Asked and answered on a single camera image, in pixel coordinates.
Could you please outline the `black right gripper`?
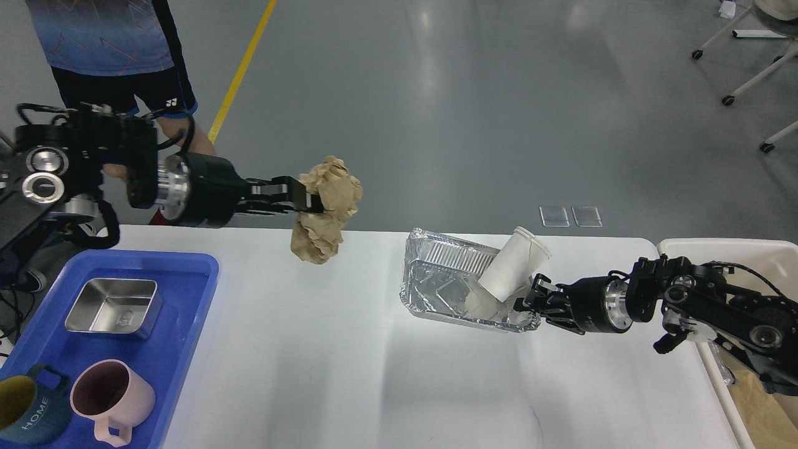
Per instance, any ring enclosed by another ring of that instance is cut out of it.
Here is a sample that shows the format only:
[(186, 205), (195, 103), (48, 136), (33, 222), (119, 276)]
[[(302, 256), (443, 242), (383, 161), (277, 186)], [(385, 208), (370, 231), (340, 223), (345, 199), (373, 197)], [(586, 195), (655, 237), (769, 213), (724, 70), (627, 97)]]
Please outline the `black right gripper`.
[[(581, 336), (586, 332), (622, 334), (632, 325), (627, 311), (628, 287), (616, 276), (582, 278), (564, 285), (536, 274), (530, 292), (516, 298), (514, 311), (535, 312), (546, 324)], [(571, 313), (565, 312), (567, 299)]]

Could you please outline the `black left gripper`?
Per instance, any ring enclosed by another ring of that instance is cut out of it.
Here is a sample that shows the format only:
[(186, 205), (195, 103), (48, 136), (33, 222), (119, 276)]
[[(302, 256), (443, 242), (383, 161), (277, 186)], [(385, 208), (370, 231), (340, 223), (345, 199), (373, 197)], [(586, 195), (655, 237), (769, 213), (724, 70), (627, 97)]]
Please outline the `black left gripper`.
[(294, 177), (245, 181), (222, 157), (175, 153), (158, 164), (157, 176), (156, 205), (171, 226), (222, 228), (234, 215), (325, 211), (321, 196), (309, 193)]

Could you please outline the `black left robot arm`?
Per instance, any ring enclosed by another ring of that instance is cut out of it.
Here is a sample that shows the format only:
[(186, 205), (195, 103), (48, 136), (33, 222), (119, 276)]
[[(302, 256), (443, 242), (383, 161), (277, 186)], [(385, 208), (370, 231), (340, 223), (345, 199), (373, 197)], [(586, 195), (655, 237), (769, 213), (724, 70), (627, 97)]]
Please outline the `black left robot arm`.
[(74, 109), (19, 104), (23, 125), (2, 155), (2, 289), (26, 283), (41, 247), (64, 239), (83, 248), (112, 248), (119, 221), (103, 198), (103, 166), (127, 168), (134, 208), (157, 206), (171, 226), (221, 228), (234, 215), (323, 213), (321, 197), (290, 176), (242, 178), (228, 160), (193, 153), (191, 120), (158, 142), (155, 120), (171, 106), (137, 117), (108, 105)]

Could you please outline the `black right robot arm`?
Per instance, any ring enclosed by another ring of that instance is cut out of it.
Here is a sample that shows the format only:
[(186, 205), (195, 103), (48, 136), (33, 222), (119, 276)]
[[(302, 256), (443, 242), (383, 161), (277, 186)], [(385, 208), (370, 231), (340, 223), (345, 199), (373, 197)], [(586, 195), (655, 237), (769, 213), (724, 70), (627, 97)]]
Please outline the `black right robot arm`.
[(666, 354), (701, 329), (708, 340), (756, 374), (767, 394), (796, 396), (796, 302), (769, 281), (771, 293), (730, 284), (727, 275), (747, 267), (724, 261), (693, 264), (688, 258), (640, 258), (629, 273), (553, 284), (536, 274), (516, 312), (531, 312), (558, 327), (622, 334), (633, 323), (662, 313), (665, 335), (653, 344)]

